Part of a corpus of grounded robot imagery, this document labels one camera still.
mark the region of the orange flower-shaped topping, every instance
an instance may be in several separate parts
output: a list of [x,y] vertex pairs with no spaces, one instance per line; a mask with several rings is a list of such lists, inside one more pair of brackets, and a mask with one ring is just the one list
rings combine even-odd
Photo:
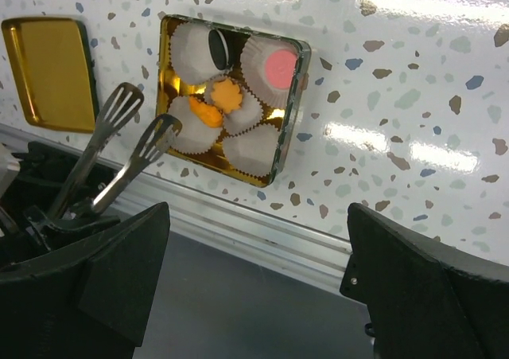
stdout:
[[210,106],[194,96],[189,97],[189,108],[192,113],[210,128],[219,128],[223,126],[223,116],[220,110],[214,106]]
[[226,78],[220,82],[214,82],[213,88],[211,97],[216,107],[223,110],[225,114],[240,109],[242,92],[238,84]]

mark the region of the tongs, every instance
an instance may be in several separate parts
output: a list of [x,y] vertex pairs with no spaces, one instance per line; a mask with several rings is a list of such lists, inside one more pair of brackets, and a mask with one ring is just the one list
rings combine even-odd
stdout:
[[159,115],[143,132],[126,165],[95,199],[86,199],[71,207],[75,218],[97,217],[150,164],[156,162],[181,132],[180,120],[168,114]]
[[143,104],[143,93],[130,83],[121,83],[110,95],[95,121],[95,130],[87,148],[72,168],[60,192],[51,204],[47,216],[61,218],[97,162],[99,154],[119,130],[129,122]]

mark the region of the terrazzo pattern wall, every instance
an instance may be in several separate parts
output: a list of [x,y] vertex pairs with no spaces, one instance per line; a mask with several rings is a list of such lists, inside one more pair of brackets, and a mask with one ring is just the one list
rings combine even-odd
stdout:
[[[99,98],[119,82],[146,103],[105,156],[124,163],[155,112],[159,21],[184,14],[313,48],[285,169],[256,189],[165,156],[148,172],[348,238],[362,202],[427,236],[509,263],[509,0],[0,0],[3,18],[85,23]],[[29,126],[0,44],[0,121],[83,149],[86,135]]]

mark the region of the gold tray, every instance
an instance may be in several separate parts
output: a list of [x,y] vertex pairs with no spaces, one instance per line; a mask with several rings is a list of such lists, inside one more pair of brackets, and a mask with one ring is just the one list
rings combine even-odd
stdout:
[[84,26],[69,18],[12,18],[2,32],[26,121],[93,132],[98,102]]
[[200,19],[181,15],[168,15],[161,21],[161,43],[159,46],[159,81],[157,88],[156,115],[167,112],[171,102],[177,96],[195,95],[203,98],[205,84],[186,84],[175,73],[171,65],[171,58],[169,55],[170,38],[173,35],[173,31],[176,29],[176,27],[185,22],[205,24],[211,28],[219,29],[228,35],[228,38],[231,39],[230,46],[233,48],[232,54],[234,58],[234,64],[233,69],[227,75],[242,84],[245,84],[245,81],[240,70],[239,58],[243,46],[251,34],[256,34],[259,37],[268,37],[271,39],[288,42],[297,50],[297,67],[293,77],[292,85],[289,90],[286,109],[273,109],[262,102],[263,118],[260,124],[272,124],[280,130],[278,148],[275,151],[272,169],[269,174],[263,178],[255,178],[236,170],[228,162],[223,154],[223,139],[228,135],[225,130],[222,131],[220,137],[214,143],[212,148],[204,154],[187,155],[181,154],[173,149],[169,150],[169,153],[173,156],[195,162],[202,166],[206,166],[211,170],[226,174],[231,178],[236,178],[238,180],[248,182],[257,187],[264,187],[269,185],[275,179],[276,175],[281,172],[284,160],[286,158],[286,153],[289,146],[289,135],[291,134],[293,123],[297,114],[298,103],[300,101],[303,88],[307,84],[307,69],[309,66],[309,59],[311,57],[311,49],[309,45],[303,41],[296,41],[291,38],[254,32],[250,29],[240,29],[229,25],[202,21]]

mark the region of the cupcake liner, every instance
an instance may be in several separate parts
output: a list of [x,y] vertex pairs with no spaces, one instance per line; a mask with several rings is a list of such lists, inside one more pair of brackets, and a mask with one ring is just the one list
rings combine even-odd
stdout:
[[249,89],[272,108],[285,109],[289,89],[278,89],[265,78],[265,63],[270,54],[278,50],[296,53],[295,48],[284,42],[251,36],[240,54],[240,68]]
[[222,128],[210,128],[189,108],[187,96],[178,96],[169,105],[168,113],[182,122],[182,131],[172,145],[182,154],[203,154],[212,148]]
[[230,114],[223,114],[223,127],[230,135],[238,135],[256,126],[263,117],[263,108],[258,99],[244,87],[242,92],[242,104],[239,110]]
[[263,124],[244,134],[225,138],[223,153],[235,169],[262,178],[272,169],[278,138],[276,127]]
[[210,28],[197,23],[176,27],[169,40],[173,70],[186,84],[202,84],[226,70],[218,70],[208,47]]
[[[212,100],[214,82],[220,82],[226,78],[227,76],[217,76],[207,82],[207,86],[204,91],[204,98],[207,103],[214,104],[214,101]],[[239,110],[232,111],[228,115],[223,114],[223,127],[228,134],[235,136],[260,123],[263,117],[263,108],[258,99],[244,86],[234,79],[231,80],[240,85],[240,91],[242,92],[243,97],[242,104],[240,105]]]

